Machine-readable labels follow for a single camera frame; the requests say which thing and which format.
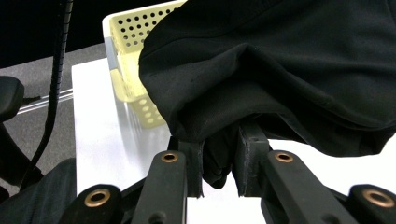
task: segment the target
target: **white surface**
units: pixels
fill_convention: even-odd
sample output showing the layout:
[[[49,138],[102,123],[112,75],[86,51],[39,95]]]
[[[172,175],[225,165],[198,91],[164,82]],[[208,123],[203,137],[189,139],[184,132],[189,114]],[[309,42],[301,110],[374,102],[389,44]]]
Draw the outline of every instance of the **white surface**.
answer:
[[[165,125],[154,130],[136,128],[128,106],[115,100],[107,60],[72,68],[78,193],[96,184],[121,190],[146,177],[151,159],[166,150]],[[396,137],[377,156],[336,159],[291,141],[270,141],[273,149],[297,154],[326,186],[348,194],[356,184],[373,184],[396,193]],[[221,190],[204,185],[205,197],[188,199],[188,223],[264,223],[260,199],[238,198],[229,176]]]

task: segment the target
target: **gray floor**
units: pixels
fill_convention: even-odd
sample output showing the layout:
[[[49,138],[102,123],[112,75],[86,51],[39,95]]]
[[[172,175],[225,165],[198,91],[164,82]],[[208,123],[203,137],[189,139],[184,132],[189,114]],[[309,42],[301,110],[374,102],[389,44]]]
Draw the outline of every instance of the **gray floor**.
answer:
[[[100,44],[66,54],[61,90],[72,89],[72,65],[90,62],[106,57],[105,45]],[[0,69],[0,76],[18,78],[25,87],[25,97],[47,96],[50,93],[50,73],[52,58]],[[32,158],[44,132],[47,107],[23,113],[5,122],[7,130],[21,150]],[[41,157],[38,167],[43,174],[49,172],[56,164],[67,158],[76,156],[73,100],[61,102],[55,127],[46,151]],[[0,186],[10,194],[18,192],[18,188],[0,180]]]

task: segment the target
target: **yellow plastic basket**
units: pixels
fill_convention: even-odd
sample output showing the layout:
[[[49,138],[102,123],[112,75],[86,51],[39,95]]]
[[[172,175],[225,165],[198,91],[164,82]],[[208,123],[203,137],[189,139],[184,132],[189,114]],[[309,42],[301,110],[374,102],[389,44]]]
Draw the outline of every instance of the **yellow plastic basket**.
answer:
[[[165,123],[138,75],[144,40],[155,25],[186,2],[173,1],[106,16],[103,33],[113,89],[117,98],[131,104],[144,128]]]

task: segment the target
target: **black garment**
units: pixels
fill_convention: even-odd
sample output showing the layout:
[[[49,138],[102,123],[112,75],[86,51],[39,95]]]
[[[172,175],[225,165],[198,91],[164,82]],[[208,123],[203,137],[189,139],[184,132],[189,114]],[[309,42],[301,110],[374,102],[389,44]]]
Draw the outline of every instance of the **black garment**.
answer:
[[[58,223],[76,197],[76,159],[68,159],[38,183],[0,203],[0,223]]]
[[[53,55],[58,3],[65,0],[0,1],[0,68]],[[77,0],[70,19],[67,51],[103,43],[102,19],[115,12],[167,0]]]
[[[140,78],[186,141],[252,116],[269,138],[376,154],[396,130],[394,13],[385,0],[189,0],[146,39]]]

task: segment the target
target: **black cable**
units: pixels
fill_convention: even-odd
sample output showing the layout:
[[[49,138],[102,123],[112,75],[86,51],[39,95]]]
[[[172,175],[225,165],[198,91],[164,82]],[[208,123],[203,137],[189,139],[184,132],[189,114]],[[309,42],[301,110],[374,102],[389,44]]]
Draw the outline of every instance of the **black cable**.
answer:
[[[57,13],[57,25],[55,31],[55,44],[52,60],[52,74],[49,88],[49,107],[40,145],[35,152],[20,185],[20,190],[25,189],[29,183],[30,176],[35,169],[41,155],[50,140],[55,124],[56,111],[58,108],[59,94],[61,90],[62,73],[64,66],[64,54],[66,50],[67,32],[69,30],[70,16],[72,13],[73,0],[60,0],[59,11]]]

